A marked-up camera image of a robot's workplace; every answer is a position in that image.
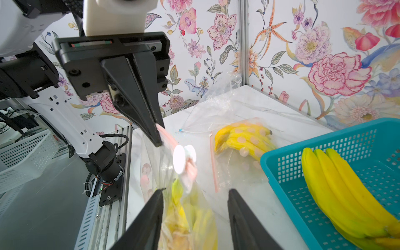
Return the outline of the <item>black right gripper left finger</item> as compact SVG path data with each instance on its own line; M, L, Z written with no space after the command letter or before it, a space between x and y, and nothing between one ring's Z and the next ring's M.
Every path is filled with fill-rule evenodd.
M164 210L163 189L156 190L111 250L157 250Z

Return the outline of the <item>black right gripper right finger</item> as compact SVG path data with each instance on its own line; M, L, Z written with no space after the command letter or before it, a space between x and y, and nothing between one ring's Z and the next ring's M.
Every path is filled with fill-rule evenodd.
M236 189L229 190L228 212L235 250L280 250Z

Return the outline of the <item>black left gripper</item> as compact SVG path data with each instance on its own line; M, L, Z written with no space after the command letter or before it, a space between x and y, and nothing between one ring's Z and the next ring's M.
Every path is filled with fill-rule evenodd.
M114 107L162 146L158 93L167 86L170 40L163 32L54 40L55 55L78 96L115 89Z

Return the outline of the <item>pink dotted zip bag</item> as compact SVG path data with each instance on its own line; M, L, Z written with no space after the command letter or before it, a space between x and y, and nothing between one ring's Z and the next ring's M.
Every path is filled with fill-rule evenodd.
M163 194L158 250L216 250L218 230L214 212L197 185L196 151L180 145L161 125L161 146L147 136L141 142L140 186L145 202Z

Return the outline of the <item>clear zip-top bag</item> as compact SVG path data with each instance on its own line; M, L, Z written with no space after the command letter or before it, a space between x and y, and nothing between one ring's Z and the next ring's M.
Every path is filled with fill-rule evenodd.
M203 134L253 117L261 118L267 125L282 132L304 130L315 133L329 129L283 101L244 85L242 80L240 74L229 72L213 84L193 106L181 131Z

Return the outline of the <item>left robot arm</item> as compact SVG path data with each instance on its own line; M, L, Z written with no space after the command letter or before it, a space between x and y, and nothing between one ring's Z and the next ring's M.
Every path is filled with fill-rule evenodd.
M86 126L59 86L54 64L36 45L52 23L73 14L80 34L56 38L52 49L83 101L107 93L114 108L137 125L155 146L163 125L158 94L167 87L170 41L145 32L156 1L1 1L1 98L19 99L61 133L88 171L108 183L123 171L116 147Z

